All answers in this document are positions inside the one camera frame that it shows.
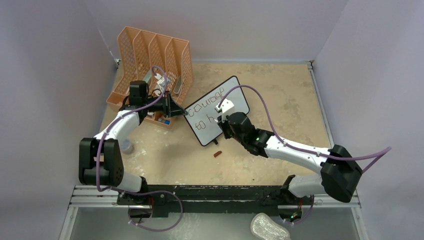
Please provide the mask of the brown marker cap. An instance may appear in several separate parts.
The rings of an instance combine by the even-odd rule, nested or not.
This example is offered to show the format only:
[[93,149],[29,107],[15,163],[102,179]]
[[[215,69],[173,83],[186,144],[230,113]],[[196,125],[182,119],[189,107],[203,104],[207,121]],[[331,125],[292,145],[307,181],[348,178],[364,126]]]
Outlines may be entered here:
[[217,151],[216,153],[213,154],[213,157],[216,158],[221,154],[222,154],[222,151]]

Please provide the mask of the black framed whiteboard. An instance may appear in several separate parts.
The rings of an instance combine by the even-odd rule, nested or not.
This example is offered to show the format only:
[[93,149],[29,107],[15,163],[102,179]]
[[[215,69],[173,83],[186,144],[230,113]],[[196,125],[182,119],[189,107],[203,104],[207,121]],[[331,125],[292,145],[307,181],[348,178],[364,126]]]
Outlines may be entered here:
[[237,76],[233,75],[185,108],[188,114],[184,118],[202,146],[213,142],[223,133],[215,122],[219,116],[215,106],[230,89],[239,84]]

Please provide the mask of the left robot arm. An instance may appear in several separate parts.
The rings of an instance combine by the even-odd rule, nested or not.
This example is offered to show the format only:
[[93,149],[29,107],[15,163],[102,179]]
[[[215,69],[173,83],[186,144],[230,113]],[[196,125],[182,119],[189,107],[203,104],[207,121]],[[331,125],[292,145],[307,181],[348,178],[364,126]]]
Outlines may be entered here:
[[129,95],[124,98],[115,119],[102,132],[85,137],[79,143],[79,181],[97,186],[100,192],[107,189],[130,192],[130,199],[138,205],[149,199],[148,184],[144,177],[125,171],[120,145],[148,113],[161,112],[166,118],[188,114],[168,91],[154,97],[148,94],[148,89],[146,82],[132,81]]

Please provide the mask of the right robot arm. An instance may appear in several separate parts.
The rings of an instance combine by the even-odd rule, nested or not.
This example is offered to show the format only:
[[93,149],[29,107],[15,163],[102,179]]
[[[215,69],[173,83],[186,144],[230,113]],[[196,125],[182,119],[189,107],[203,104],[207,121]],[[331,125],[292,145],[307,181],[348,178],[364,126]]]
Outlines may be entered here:
[[216,123],[226,139],[236,140],[254,156],[285,160],[313,171],[308,176],[287,178],[280,191],[284,202],[292,204],[316,194],[327,194],[342,203],[351,201],[363,170],[355,161],[344,160],[351,157],[345,147],[313,147],[283,139],[271,131],[255,128],[243,112],[235,112],[226,119],[219,116]]

